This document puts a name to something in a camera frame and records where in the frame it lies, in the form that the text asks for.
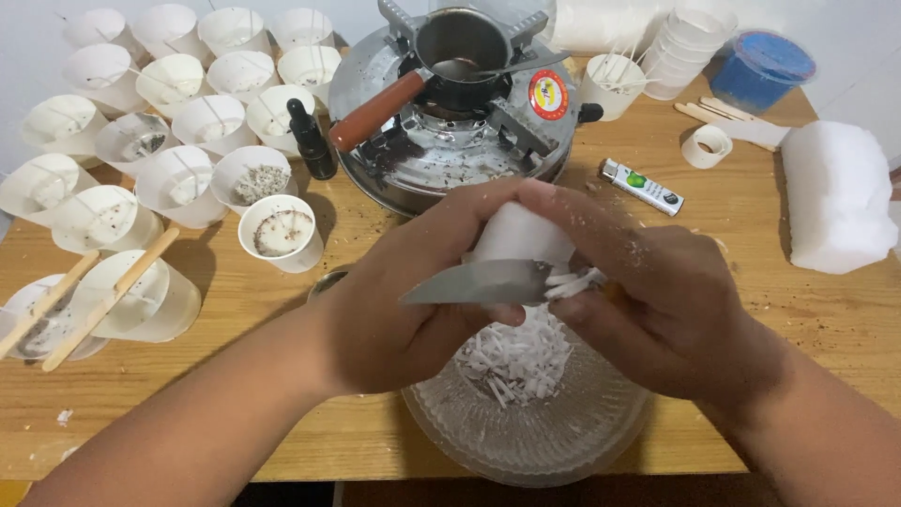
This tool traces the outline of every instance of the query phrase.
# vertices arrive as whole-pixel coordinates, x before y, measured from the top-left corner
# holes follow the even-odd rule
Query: black dropper bottle
[[[332,162],[329,145],[316,121],[306,113],[304,103],[296,98],[287,101],[287,112],[291,115],[291,132],[297,139],[297,148],[306,168],[317,180],[331,180],[338,168]]]

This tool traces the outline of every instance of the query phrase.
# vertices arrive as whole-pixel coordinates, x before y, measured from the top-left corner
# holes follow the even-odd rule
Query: hand
[[[744,310],[713,239],[678,226],[636,230],[588,196],[536,180],[518,198],[624,288],[613,302],[586,291],[551,312],[634,382],[740,408],[780,381],[784,340]]]
[[[494,321],[519,326],[522,307],[401,305],[419,283],[460,264],[485,222],[522,182],[453,190],[438,205],[385,234],[350,274],[312,303],[325,338],[317,348],[332,396],[389,392],[432,378],[463,343]]]

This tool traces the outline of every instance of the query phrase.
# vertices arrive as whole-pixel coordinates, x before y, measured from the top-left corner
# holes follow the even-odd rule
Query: blue container
[[[777,33],[755,30],[739,35],[710,89],[726,104],[759,115],[815,74],[807,51]]]

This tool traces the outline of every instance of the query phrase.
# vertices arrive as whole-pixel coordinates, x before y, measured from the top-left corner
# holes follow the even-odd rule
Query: knife blade
[[[467,263],[440,272],[404,295],[408,305],[543,303],[553,266],[541,261]]]

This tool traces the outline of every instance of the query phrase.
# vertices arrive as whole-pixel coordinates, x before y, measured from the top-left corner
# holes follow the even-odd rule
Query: lighter
[[[674,217],[685,203],[685,200],[675,192],[664,189],[660,184],[610,159],[604,161],[598,176],[671,217]]]

